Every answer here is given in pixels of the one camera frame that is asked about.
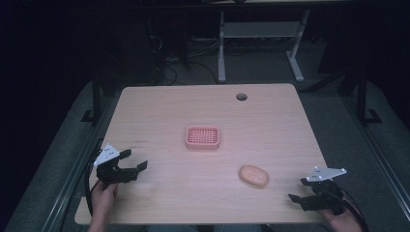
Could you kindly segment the aluminium floor rail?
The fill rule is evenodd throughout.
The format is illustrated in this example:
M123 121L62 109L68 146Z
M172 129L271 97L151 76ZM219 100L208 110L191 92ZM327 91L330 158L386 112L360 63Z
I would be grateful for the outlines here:
M76 198L77 187L83 190L83 172L98 142L104 137L109 118L117 103L116 98L102 98L102 117L96 123L82 122L83 115L94 104L89 99L78 99L70 110L53 141L49 153L51 160L45 162L50 209L46 211L41 232L61 232L66 216L73 218L72 210L81 198Z
M369 101L366 123L356 104L341 100L347 116L345 137L349 169L370 187L370 198L391 202L410 221L410 130L382 97Z

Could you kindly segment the black metal stand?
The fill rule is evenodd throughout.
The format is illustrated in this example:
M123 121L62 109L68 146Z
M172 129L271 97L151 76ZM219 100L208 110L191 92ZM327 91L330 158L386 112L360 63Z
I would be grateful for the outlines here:
M101 79L98 72L95 72L92 79L92 108L87 109L82 118L82 122L91 123L96 125L102 114L102 103L101 103Z
M366 127L368 124L380 124L381 118L374 109L366 108L367 78L363 70L359 71L357 85L357 117Z

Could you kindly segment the person's right hand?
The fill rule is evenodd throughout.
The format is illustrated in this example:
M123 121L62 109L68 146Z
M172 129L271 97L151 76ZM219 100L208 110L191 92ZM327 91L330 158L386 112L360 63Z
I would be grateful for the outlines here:
M335 232L364 232L362 226L350 210L335 216L331 210L320 210L320 214Z

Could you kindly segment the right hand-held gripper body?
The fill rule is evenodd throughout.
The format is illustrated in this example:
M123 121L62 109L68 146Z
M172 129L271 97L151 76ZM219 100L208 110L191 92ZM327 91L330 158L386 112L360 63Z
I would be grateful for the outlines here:
M309 182L314 182L310 187L313 196L303 197L304 211L331 210L335 216L344 212L343 193L340 187L333 181L347 173L344 168L328 168L315 166L313 171L306 177Z

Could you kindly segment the orange soap bar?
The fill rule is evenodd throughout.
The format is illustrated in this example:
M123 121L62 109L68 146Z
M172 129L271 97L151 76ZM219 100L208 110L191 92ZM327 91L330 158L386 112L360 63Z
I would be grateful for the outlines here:
M239 177L242 181L259 188L264 188L269 182L268 173L253 165L243 165L240 168Z

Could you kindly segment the pink soap dish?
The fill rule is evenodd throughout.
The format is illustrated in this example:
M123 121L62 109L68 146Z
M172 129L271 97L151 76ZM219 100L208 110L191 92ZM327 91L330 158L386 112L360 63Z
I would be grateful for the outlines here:
M212 126L190 126L185 143L192 150L217 150L220 147L220 130Z

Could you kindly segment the white metal desk frame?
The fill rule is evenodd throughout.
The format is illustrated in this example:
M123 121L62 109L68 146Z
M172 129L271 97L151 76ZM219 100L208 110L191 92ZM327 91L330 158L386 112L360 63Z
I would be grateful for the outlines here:
M293 38L293 47L286 51L286 57L297 82L304 82L305 78L297 61L300 47L308 23L310 10L304 10L299 21L277 22L228 22L224 12L220 13L219 53L218 53L218 82L226 82L224 42L227 39L267 39Z

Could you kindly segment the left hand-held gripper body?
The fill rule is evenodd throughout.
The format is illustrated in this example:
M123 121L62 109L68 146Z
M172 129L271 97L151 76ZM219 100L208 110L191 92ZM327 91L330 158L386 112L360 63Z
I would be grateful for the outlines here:
M121 168L119 166L120 153L111 144L107 143L93 165L97 168L97 177L105 184L129 183L137 179L137 167Z

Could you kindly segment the person's left hand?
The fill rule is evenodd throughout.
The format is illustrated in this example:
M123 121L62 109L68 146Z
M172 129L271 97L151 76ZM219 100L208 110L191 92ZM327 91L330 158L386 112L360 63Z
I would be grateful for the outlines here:
M97 182L92 190L93 218L108 220L118 193L118 184Z

